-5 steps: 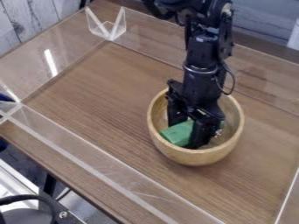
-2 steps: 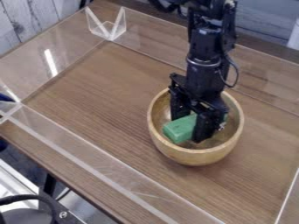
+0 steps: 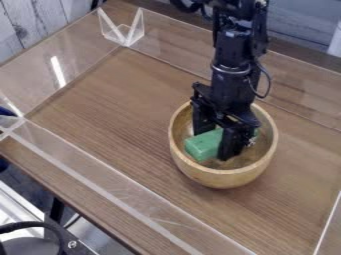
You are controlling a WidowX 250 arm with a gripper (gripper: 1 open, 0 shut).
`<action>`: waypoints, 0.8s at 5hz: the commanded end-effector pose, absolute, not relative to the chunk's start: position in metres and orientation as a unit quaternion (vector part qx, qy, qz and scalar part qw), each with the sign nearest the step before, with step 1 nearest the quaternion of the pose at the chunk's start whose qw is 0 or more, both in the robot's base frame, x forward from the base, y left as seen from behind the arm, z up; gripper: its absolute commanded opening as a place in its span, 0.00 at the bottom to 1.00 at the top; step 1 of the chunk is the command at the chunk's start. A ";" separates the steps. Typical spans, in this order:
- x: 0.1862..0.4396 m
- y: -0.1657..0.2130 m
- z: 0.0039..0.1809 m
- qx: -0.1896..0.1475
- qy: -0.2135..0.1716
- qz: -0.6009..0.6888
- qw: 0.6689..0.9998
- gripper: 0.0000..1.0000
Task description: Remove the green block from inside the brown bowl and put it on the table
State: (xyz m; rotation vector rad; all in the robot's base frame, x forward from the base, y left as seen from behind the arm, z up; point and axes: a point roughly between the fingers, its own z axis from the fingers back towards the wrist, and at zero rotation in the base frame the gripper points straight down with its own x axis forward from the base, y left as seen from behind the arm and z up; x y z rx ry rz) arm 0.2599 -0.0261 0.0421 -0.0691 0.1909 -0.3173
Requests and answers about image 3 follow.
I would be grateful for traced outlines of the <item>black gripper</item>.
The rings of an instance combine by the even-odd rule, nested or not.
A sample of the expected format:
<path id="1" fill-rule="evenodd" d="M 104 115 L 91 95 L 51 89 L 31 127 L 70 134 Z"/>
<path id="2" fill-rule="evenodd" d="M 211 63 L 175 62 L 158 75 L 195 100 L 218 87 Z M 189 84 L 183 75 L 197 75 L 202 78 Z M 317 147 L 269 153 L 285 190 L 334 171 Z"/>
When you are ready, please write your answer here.
<path id="1" fill-rule="evenodd" d="M 231 104 L 226 109 L 213 100 L 213 88 L 202 82 L 193 83 L 193 131 L 194 135 L 205 134 L 221 127 L 222 140 L 218 148 L 218 159 L 229 161 L 239 156 L 245 147 L 252 146 L 257 138 L 261 120 L 250 104 Z"/>

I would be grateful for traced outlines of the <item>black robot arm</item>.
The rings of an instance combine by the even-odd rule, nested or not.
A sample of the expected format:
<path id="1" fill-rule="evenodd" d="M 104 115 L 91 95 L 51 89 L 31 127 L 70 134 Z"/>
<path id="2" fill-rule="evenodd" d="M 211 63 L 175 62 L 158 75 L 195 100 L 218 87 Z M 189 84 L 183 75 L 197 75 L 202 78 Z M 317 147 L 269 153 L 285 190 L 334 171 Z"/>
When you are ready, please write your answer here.
<path id="1" fill-rule="evenodd" d="M 266 54 L 269 0 L 170 0 L 185 13 L 213 8 L 211 83 L 193 84 L 193 127 L 197 135 L 222 128 L 217 158 L 241 155 L 261 126 L 252 104 L 260 96 L 260 77 L 266 74 L 258 58 Z"/>

